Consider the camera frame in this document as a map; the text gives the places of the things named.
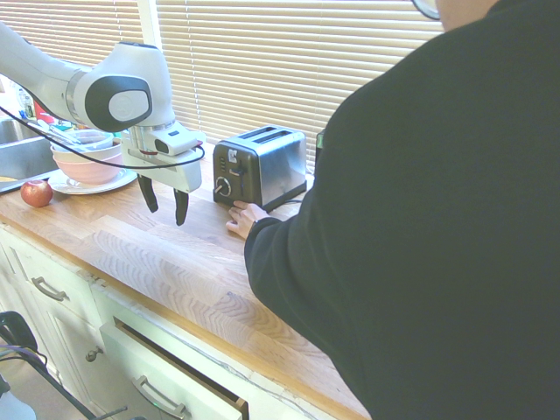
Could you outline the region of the person's bare hand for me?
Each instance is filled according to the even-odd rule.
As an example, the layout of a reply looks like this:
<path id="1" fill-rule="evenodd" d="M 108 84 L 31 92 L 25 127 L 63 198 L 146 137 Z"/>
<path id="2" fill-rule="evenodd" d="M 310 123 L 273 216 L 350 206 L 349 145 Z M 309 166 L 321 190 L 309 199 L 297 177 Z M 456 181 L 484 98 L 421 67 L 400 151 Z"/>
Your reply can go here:
<path id="1" fill-rule="evenodd" d="M 226 223 L 227 230 L 246 240 L 253 225 L 259 220 L 266 219 L 269 214 L 257 204 L 236 200 L 228 210 L 231 218 Z"/>

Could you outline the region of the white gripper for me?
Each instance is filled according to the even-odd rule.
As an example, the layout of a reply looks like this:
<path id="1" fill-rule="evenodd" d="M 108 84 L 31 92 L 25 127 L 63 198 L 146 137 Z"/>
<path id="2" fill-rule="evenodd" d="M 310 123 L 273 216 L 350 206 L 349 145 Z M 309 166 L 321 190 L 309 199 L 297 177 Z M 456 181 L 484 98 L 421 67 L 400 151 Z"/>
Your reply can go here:
<path id="1" fill-rule="evenodd" d="M 122 147 L 122 161 L 139 174 L 138 184 L 146 206 L 152 213 L 158 210 L 152 180 L 174 188 L 177 226 L 182 226 L 186 221 L 189 193 L 199 188 L 202 183 L 202 158 L 201 148 L 190 149 L 177 156 L 167 156 L 161 153 L 147 155 L 140 150 Z"/>

